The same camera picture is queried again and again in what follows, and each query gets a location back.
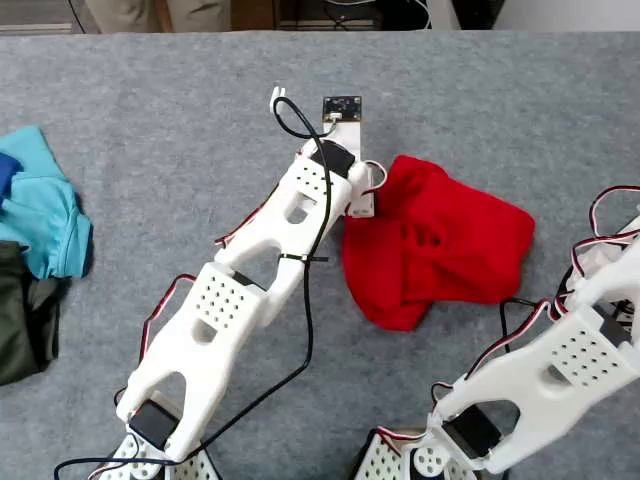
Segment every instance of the light blue shirt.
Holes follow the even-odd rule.
[[[0,208],[0,240],[18,242],[39,279],[86,272],[91,222],[80,213],[73,186],[38,127],[0,138],[0,153],[22,164]]]

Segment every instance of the cable tie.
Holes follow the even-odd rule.
[[[310,257],[309,255],[293,255],[291,253],[281,253],[280,258],[288,258],[290,260],[300,260],[303,263],[307,262],[328,262],[329,257]]]

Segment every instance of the dark green cloth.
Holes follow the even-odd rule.
[[[0,241],[0,385],[44,370],[57,356],[62,281],[36,280],[16,242]]]

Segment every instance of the red cloth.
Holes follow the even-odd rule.
[[[369,320],[411,330],[434,301],[514,295],[534,228],[524,210],[400,155],[376,192],[376,216],[346,218],[347,284]]]

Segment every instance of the gray table surface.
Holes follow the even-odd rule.
[[[315,120],[323,95],[362,95],[367,158],[430,158],[531,212],[520,293],[540,298],[588,235],[591,198],[640,180],[639,52],[637,34],[4,39],[0,132],[42,126],[95,226],[95,260],[64,301],[60,358],[0,387],[0,478],[51,478],[58,462],[120,441],[111,396],[135,367],[141,322],[174,275],[213,257],[212,239],[268,194],[300,145],[268,113],[276,81]],[[603,209],[605,228],[634,214],[626,200]],[[211,448],[227,479],[345,478],[371,427],[424,424],[430,383],[457,378],[499,335],[496,307],[464,303],[436,304],[413,333],[375,327],[345,285],[340,235],[312,272],[313,363]],[[299,289],[242,351],[212,428],[304,346]],[[597,405],[513,478],[637,479],[638,394],[636,383]]]

